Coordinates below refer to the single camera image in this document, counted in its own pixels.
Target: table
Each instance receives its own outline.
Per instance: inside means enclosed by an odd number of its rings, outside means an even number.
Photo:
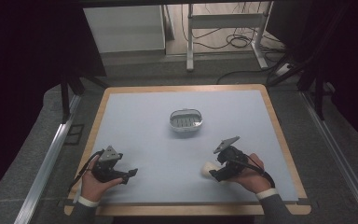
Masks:
[[[103,114],[107,106],[110,94],[115,93],[140,93],[140,92],[204,92],[204,91],[260,91],[264,104],[268,111],[270,122],[277,136],[279,145],[282,149],[282,155],[286,161],[290,176],[293,179],[296,193],[298,196],[297,203],[287,204],[289,210],[295,215],[306,215],[310,212],[310,205],[307,203],[308,197],[302,186],[301,180],[296,171],[296,166],[284,139],[279,121],[275,115],[268,93],[262,85],[222,85],[222,86],[165,86],[165,87],[124,87],[109,88],[105,91],[101,101],[98,113],[92,126],[88,143],[84,150],[78,171],[90,157],[91,151],[96,144],[96,137],[102,126]],[[74,185],[68,195],[69,200],[76,196],[79,183]],[[66,205],[64,211],[70,214],[73,209],[72,205]],[[234,215],[262,215],[261,205],[256,203],[225,203],[225,204],[152,204],[152,205],[101,205],[97,209],[99,216],[234,216]]]

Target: gray floor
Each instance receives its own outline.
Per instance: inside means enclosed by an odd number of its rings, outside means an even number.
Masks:
[[[107,63],[109,59],[104,61],[108,76],[101,77],[101,80],[112,86],[215,84],[225,73],[259,69],[253,54],[197,56],[193,73],[186,72],[184,57],[160,58],[156,62],[127,60],[121,64]],[[268,91],[312,205],[312,212],[306,216],[298,216],[298,219],[301,223],[358,223],[358,203],[296,90],[296,79],[297,77],[288,79]],[[265,80],[266,72],[245,72],[225,77],[219,84],[265,83]],[[83,127],[82,134],[78,139],[76,136],[66,138],[66,144],[62,147],[31,223],[62,222],[62,202],[67,196],[67,187],[76,174],[103,95],[103,89],[99,86],[85,79],[83,83],[86,92],[81,98],[73,122],[74,127]],[[324,115],[358,175],[358,133],[340,116],[329,97],[324,98]],[[60,88],[56,87],[46,93],[44,107],[34,128],[0,182],[0,223],[13,223],[16,219],[60,121],[61,93]],[[255,223],[261,223],[262,220],[258,216]],[[99,217],[97,223],[110,221],[109,217]]]

